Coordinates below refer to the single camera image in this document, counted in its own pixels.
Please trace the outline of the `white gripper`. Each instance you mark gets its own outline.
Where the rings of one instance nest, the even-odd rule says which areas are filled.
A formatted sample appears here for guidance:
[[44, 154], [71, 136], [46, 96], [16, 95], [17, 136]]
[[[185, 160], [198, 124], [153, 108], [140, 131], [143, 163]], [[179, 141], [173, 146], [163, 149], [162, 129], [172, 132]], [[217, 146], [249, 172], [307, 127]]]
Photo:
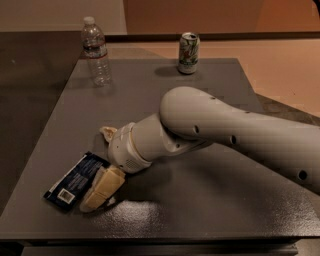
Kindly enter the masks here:
[[[132, 139], [133, 123], [116, 129], [103, 126], [99, 129], [105, 141], [109, 143], [108, 159], [113, 165], [126, 173], [134, 174], [148, 168], [151, 163], [138, 153]], [[100, 167], [85, 194], [79, 208], [81, 212], [89, 213], [97, 210], [124, 184], [126, 174], [111, 165]]]

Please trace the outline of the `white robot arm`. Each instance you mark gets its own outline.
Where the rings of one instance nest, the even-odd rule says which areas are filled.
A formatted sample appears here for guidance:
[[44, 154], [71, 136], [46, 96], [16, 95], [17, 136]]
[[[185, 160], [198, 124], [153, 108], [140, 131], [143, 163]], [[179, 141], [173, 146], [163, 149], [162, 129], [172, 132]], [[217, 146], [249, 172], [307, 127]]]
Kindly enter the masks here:
[[98, 170], [80, 210], [92, 212], [124, 184], [126, 174], [218, 143], [280, 175], [320, 192], [320, 127], [247, 112], [193, 87], [177, 87], [161, 99], [159, 111], [119, 129], [102, 127], [109, 167]]

